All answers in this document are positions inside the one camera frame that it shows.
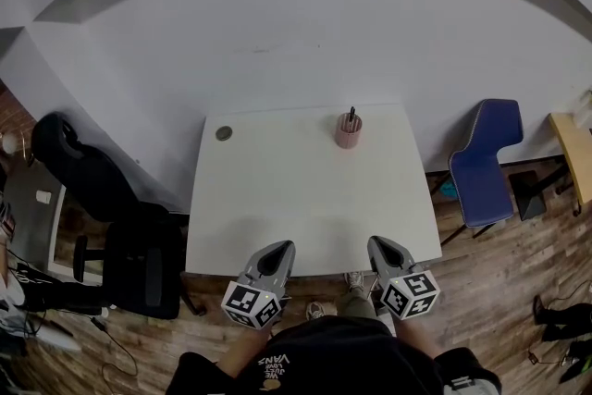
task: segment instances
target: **chair seat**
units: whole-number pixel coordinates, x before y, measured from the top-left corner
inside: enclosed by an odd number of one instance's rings
[[[467,227],[487,226],[512,216],[512,199],[496,156],[475,160],[473,156],[455,154],[450,160],[450,173]]]

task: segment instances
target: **black cable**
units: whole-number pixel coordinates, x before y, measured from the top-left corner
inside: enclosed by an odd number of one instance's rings
[[[43,311],[43,317],[41,318],[41,322],[39,323],[39,326],[37,327],[37,329],[35,329],[32,332],[33,336],[37,336],[37,333],[39,332],[39,329],[41,329],[41,326],[43,326],[43,323],[45,322],[45,318],[47,317],[47,308],[45,308],[45,310]]]
[[[570,299],[570,298],[572,298],[572,297],[575,295],[575,293],[576,293],[578,290],[580,290],[580,289],[581,289],[581,288],[582,288],[582,287],[583,287],[583,286],[584,286],[586,283],[592,283],[592,280],[584,280],[582,283],[580,283],[580,284],[579,284],[579,285],[576,287],[576,289],[575,289],[574,291],[572,291],[572,294],[571,294],[570,296],[568,296],[567,298],[554,298],[554,299],[553,299],[553,300],[551,300],[551,301],[549,302],[549,304],[547,305],[547,309],[550,309],[550,306],[551,306],[552,304],[554,304],[555,302],[564,302],[564,301],[566,301],[566,300],[569,300],[569,299]]]
[[[136,359],[134,358],[133,355],[130,354],[130,351],[128,351],[125,347],[123,347],[121,344],[119,344],[119,342],[117,342],[115,340],[115,338],[113,336],[111,336],[108,332],[107,329],[105,327],[105,325],[103,323],[101,323],[99,320],[97,320],[96,318],[91,318],[91,322],[102,332],[104,332],[113,342],[116,343],[117,346],[119,346],[119,348],[125,352],[131,359],[131,361],[133,362],[133,373],[130,372],[126,372],[125,370],[121,369],[120,367],[117,367],[115,364],[111,364],[110,362],[104,363],[103,365],[101,365],[101,377],[103,378],[103,381],[105,383],[105,385],[107,385],[107,388],[109,389],[109,392],[111,393],[111,395],[116,395],[116,393],[113,391],[113,389],[111,389],[111,386],[109,385],[109,382],[107,382],[107,379],[105,377],[105,369],[109,366],[113,367],[114,369],[116,369],[118,372],[120,372],[121,374],[125,375],[125,376],[133,376],[136,377],[138,376],[138,363],[136,362]]]
[[[561,362],[563,362],[563,361],[548,362],[548,361],[540,361],[540,360],[538,360],[538,357],[535,355],[535,353],[530,350],[530,348],[532,347],[532,345],[533,344],[531,342],[530,345],[528,346],[528,360],[532,363],[532,365],[537,365],[537,364],[555,365],[555,364],[561,364]]]
[[[59,311],[60,313],[70,313],[71,315],[84,316],[84,317],[88,317],[89,319],[93,319],[92,316],[85,315],[84,313],[76,313],[75,311],[70,311],[70,310],[54,310],[54,311]]]
[[[8,253],[10,253],[13,257],[18,258],[19,260],[21,260],[22,262],[24,262],[25,264],[27,264],[28,268],[31,268],[31,264],[29,262],[27,262],[24,258],[19,257],[18,255],[16,255],[14,252],[12,252],[11,250],[9,250],[8,248],[6,248],[6,251]]]

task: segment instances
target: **black stand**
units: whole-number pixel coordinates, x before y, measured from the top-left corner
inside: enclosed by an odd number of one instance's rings
[[[545,205],[545,198],[543,198],[543,191],[569,172],[569,166],[563,164],[541,181],[537,181],[535,171],[510,175],[510,183],[520,212],[520,218],[525,221],[545,214],[547,206]]]

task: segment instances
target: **sneaker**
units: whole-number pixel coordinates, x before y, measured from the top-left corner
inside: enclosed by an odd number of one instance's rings
[[[318,319],[325,315],[325,308],[320,302],[309,302],[306,306],[306,320]]]
[[[573,365],[574,364],[573,360],[574,360],[574,358],[570,355],[570,350],[568,348],[565,355],[561,359],[561,367],[563,367],[566,364]]]
[[[541,321],[541,313],[544,309],[545,309],[545,305],[543,304],[542,300],[540,299],[540,296],[537,295],[535,297],[535,299],[533,300],[533,316],[535,317],[535,324],[536,325],[544,324]]]
[[[350,272],[344,274],[345,281],[350,287],[350,291],[354,289],[364,291],[364,272]]]

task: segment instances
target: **white table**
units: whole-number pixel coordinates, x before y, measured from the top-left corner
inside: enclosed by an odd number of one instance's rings
[[[379,235],[417,262],[442,255],[434,209],[401,105],[359,107],[354,149],[333,140],[348,107],[208,117],[195,174],[186,271],[236,276],[252,253],[296,244],[293,276],[369,270]],[[225,142],[219,127],[231,126]]]

